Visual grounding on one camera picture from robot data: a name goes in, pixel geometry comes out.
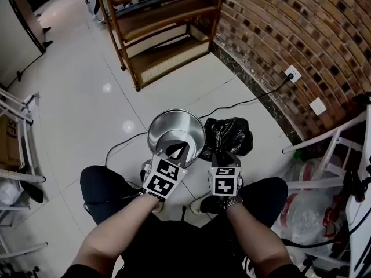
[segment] brick wall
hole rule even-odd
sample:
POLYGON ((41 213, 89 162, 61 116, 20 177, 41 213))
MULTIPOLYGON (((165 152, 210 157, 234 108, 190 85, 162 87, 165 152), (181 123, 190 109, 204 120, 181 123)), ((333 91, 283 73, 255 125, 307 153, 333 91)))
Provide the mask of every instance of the brick wall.
POLYGON ((371 0, 224 0, 217 36, 268 90, 299 70, 274 98, 309 138, 350 119, 352 98, 371 91, 370 14, 371 0))

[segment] black shirt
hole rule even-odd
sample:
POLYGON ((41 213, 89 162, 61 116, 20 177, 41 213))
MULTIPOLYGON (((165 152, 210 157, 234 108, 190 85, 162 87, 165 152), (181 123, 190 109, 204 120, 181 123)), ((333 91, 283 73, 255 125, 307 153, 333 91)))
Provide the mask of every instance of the black shirt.
MULTIPOLYGON (((125 267, 116 278, 137 276, 246 277, 242 261, 233 255, 230 240, 204 232, 186 222, 166 221, 157 230, 142 233, 123 253, 125 267)), ((70 266, 63 278, 102 275, 83 265, 70 266)), ((294 265, 274 270, 269 278, 304 277, 294 265)))

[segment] black plastic bag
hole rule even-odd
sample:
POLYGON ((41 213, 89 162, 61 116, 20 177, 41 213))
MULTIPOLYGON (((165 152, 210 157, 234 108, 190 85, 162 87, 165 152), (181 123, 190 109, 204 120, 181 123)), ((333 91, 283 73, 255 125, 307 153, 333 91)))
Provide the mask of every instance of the black plastic bag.
POLYGON ((249 130, 249 122, 244 118, 208 118, 205 131, 205 146, 199 157, 211 162, 215 153, 219 166, 232 163, 225 151, 234 155, 247 155, 253 149, 253 134, 249 130))

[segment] forearm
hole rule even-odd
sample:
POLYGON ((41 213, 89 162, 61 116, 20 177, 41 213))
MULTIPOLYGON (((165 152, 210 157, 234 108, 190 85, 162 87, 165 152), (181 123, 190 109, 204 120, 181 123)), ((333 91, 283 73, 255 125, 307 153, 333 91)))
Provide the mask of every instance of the forearm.
POLYGON ((266 277, 274 269, 291 263, 281 239, 255 219, 242 204, 228 207, 226 213, 241 248, 259 274, 266 277))
POLYGON ((158 201, 151 195, 141 195, 100 223, 87 235, 73 263, 95 268, 91 265, 94 262, 90 261, 104 259, 106 264, 110 261, 114 264, 119 255, 130 245, 158 201))

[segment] metal bucket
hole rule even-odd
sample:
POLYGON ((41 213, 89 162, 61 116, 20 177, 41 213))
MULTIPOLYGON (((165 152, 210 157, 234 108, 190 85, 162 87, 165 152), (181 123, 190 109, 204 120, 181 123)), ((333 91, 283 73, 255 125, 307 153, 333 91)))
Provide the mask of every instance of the metal bucket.
POLYGON ((205 137, 205 128, 197 116, 186 110, 170 109, 152 121, 147 142, 152 153, 157 153, 158 146, 170 140, 187 142, 190 150, 185 167, 188 167, 201 153, 205 137))

